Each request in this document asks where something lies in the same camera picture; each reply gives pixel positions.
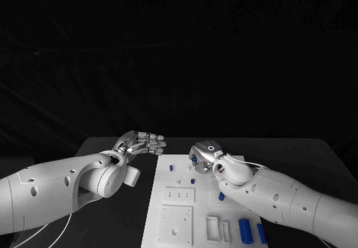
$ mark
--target blue cylinder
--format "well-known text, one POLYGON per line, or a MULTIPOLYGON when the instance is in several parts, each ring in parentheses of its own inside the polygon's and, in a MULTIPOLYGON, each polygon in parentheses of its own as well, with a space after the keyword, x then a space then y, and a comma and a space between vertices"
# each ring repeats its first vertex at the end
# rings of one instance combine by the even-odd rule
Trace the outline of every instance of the blue cylinder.
POLYGON ((247 219, 238 220, 238 226, 239 226, 239 234, 241 234, 241 242, 244 244, 252 244, 252 234, 251 234, 251 228, 250 228, 250 221, 247 219))
POLYGON ((224 200, 224 198, 225 198, 225 195, 224 195, 222 192, 221 192, 219 195, 218 195, 218 199, 219 199, 219 200, 224 200))
POLYGON ((265 236, 264 236, 264 232, 263 232, 263 224, 257 224, 257 229, 258 229, 258 233, 260 233, 261 243, 267 244, 265 236))

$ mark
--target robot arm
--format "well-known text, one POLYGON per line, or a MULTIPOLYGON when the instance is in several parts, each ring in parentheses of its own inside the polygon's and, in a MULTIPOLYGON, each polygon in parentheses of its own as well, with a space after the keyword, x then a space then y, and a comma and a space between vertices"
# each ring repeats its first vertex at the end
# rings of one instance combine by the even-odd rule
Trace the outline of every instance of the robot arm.
POLYGON ((199 173, 212 168, 224 195, 265 220, 309 232, 338 248, 356 247, 358 205, 319 193, 267 167, 248 166, 224 154, 213 141, 192 146, 189 159, 199 173))
POLYGON ((134 187, 137 154, 163 154, 164 137, 127 132, 111 150, 36 164, 0 180, 0 235, 43 226, 108 198, 123 183, 134 187))

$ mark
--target white cable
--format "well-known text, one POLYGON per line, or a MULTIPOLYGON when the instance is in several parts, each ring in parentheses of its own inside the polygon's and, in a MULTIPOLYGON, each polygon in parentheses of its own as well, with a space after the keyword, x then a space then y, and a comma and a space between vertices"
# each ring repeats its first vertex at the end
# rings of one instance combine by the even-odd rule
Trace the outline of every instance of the white cable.
POLYGON ((62 231, 60 235, 58 236, 58 239, 59 239, 59 237, 62 236, 62 234, 65 232, 65 229, 66 229, 68 224, 69 224, 69 220, 66 221, 66 225, 65 225, 65 228, 63 228, 63 231, 62 231))
POLYGON ((323 244, 326 245, 327 248, 332 248, 320 238, 319 238, 319 240, 323 242, 323 244))
POLYGON ((42 229, 34 233, 34 235, 29 238, 29 239, 26 239, 17 246, 14 246, 13 248, 17 248, 20 245, 23 245, 36 235, 37 235, 37 233, 43 230, 43 228, 47 226, 47 224, 42 227, 42 229))
POLYGON ((231 159, 234 159, 235 161, 238 161, 238 162, 241 162, 241 163, 245 163, 245 164, 254 164, 254 165, 257 165, 257 166, 260 166, 260 167, 264 167, 265 169, 268 169, 264 165, 261 165, 261 164, 255 164, 255 163, 250 163, 250 162, 247 162, 247 161, 241 161, 241 160, 238 160, 237 158, 234 158, 232 156, 231 156, 231 154, 228 153, 228 156, 229 156, 229 158, 231 159))
MULTIPOLYGON (((62 233, 60 233, 60 235, 58 236, 58 239, 59 239, 59 237, 62 236, 62 234, 63 234, 63 232, 65 232, 65 229, 66 229, 66 227, 68 227, 68 224, 69 224, 69 220, 66 221, 66 225, 65 225, 65 228, 63 228, 63 231, 62 231, 62 233)), ((34 233, 34 235, 29 238, 29 239, 26 239, 17 246, 14 246, 13 248, 17 248, 20 245, 23 245, 36 235, 37 235, 37 233, 45 229, 45 227, 47 226, 47 224, 42 227, 42 229, 34 233)))

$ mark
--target gray table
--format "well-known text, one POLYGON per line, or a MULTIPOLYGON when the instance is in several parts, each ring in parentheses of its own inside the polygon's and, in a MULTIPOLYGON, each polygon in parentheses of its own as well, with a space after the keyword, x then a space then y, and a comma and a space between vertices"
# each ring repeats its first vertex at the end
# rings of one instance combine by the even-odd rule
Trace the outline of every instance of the gray table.
MULTIPOLYGON (((92 137, 78 150, 84 156, 111 149, 117 137, 92 137)), ((164 154, 187 154, 190 146, 215 140, 231 154, 265 165, 297 179, 316 191, 358 204, 358 183, 327 144, 319 139, 281 138, 166 138, 164 154)), ((140 247, 157 157, 141 154, 130 166, 140 171, 134 188, 123 185, 111 198, 88 204, 72 214, 56 247, 140 247)), ((23 245, 46 248, 55 241, 68 217, 47 225, 23 245)), ((326 247, 309 233, 261 219, 268 247, 326 247)))

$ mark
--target black backdrop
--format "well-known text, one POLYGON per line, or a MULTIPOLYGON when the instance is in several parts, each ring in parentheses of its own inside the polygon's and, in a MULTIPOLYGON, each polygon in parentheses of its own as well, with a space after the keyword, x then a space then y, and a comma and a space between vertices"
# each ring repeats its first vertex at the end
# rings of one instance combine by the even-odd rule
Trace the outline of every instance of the black backdrop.
POLYGON ((0 155, 62 159, 128 130, 303 137, 353 172, 356 15, 343 0, 1 3, 0 155))

